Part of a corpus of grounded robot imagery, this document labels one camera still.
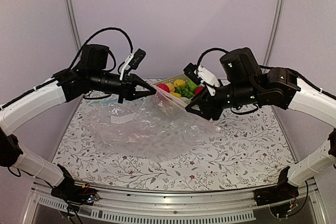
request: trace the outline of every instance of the white wall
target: white wall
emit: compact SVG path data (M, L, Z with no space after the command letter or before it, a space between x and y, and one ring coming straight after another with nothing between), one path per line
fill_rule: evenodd
M270 66L290 67L336 94L336 0L285 0ZM322 142L332 127L299 112L278 110L299 159ZM336 170L316 176L330 219L336 219Z
M0 0L0 103L66 68L76 54L64 0ZM51 159L76 102L54 108L15 134ZM0 167L0 223L18 224L33 180Z
M135 49L147 52L139 76L171 77L211 47L232 50L250 47L262 62L276 0L72 0L79 34L84 41L96 30L118 26ZM105 32L94 40L109 45L120 63L128 54L121 34ZM219 77L221 53L204 58Z

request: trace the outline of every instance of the yellow fruit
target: yellow fruit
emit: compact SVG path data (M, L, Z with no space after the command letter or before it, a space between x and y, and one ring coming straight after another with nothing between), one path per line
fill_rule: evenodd
M174 87L178 87L178 86L183 86L185 87L185 81L184 80L175 80L174 81Z
M172 85L171 83L166 83L166 85L167 85L168 88L169 88L169 92L175 92L175 87L174 87L174 85Z
M170 92L170 94L172 94L173 96L175 96L175 97L177 97L177 98L180 98L180 97L181 97L181 95L180 95L180 94L178 94L178 93L175 93L175 92Z

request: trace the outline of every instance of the transparent plastic bag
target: transparent plastic bag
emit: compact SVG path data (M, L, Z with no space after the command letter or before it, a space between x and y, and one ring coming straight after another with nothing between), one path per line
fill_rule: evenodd
M145 156L154 162L170 160L217 133L218 127L186 112L161 92L138 103L103 105L83 126L104 151ZM134 116L127 122L111 123L111 116L129 115Z

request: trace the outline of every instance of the tabletop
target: tabletop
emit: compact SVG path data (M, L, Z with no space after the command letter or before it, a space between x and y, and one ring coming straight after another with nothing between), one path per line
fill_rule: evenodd
M92 100L80 102L52 161L83 182L172 191L240 189L274 184L281 169L294 162L270 106L248 115L224 110L213 122L220 127L217 134L160 163L145 156L100 151L81 125L95 109Z

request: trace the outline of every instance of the table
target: table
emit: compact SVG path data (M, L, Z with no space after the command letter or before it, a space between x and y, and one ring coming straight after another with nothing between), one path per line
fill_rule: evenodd
M241 189L276 183L280 170L294 162L269 106L244 116L225 110L214 122L220 127L218 134L161 163L145 156L99 151L91 134L81 126L94 109L94 101L81 101L52 161L79 181L166 191Z

